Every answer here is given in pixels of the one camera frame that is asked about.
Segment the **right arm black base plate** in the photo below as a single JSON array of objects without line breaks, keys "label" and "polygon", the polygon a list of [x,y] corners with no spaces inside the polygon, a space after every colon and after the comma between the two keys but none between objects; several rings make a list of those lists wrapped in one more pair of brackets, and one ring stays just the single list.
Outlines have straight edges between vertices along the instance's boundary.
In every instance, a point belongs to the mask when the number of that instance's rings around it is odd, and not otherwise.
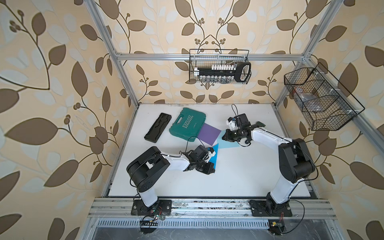
[{"label": "right arm black base plate", "polygon": [[289,202],[276,204],[273,200],[250,200],[253,217],[292,217]]}]

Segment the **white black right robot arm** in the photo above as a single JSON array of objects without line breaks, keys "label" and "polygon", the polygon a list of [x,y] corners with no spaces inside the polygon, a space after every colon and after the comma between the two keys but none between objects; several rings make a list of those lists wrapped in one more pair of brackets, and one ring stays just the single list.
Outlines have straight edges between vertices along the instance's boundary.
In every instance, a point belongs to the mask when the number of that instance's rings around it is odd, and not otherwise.
[{"label": "white black right robot arm", "polygon": [[267,194],[266,210],[272,214],[283,208],[296,187],[315,171],[306,142],[278,136],[265,130],[261,122],[252,125],[246,114],[228,118],[226,124],[229,128],[222,137],[224,141],[239,143],[245,139],[248,146],[254,141],[278,152],[281,176],[274,189]]}]

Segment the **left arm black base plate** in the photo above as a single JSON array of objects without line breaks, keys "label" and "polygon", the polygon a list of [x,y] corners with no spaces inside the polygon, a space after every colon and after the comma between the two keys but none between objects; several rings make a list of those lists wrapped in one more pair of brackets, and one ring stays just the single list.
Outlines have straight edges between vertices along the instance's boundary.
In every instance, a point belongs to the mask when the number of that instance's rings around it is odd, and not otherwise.
[{"label": "left arm black base plate", "polygon": [[134,200],[131,210],[132,216],[169,216],[172,211],[171,200],[157,200],[152,206],[147,207],[142,200]]}]

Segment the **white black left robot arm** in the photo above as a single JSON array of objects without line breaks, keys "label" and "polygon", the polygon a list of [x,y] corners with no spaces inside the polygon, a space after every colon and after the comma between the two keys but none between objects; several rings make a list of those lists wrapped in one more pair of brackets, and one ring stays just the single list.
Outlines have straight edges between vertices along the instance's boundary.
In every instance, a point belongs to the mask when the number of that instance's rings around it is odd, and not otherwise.
[{"label": "white black left robot arm", "polygon": [[155,192],[155,183],[167,171],[192,171],[210,175],[215,172],[215,164],[210,161],[216,156],[213,147],[199,145],[195,150],[181,152],[178,155],[166,154],[156,146],[150,147],[126,168],[130,184],[136,188],[144,206],[150,208],[159,198]]}]

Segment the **light blue square paper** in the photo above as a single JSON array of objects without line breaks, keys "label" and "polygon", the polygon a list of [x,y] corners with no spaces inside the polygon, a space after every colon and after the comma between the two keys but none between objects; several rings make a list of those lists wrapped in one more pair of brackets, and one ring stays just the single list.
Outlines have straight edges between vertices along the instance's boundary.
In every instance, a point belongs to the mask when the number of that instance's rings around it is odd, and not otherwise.
[{"label": "light blue square paper", "polygon": [[222,136],[219,136],[216,140],[218,149],[228,149],[228,148],[237,148],[240,147],[240,145],[236,142],[228,142],[222,140]]}]

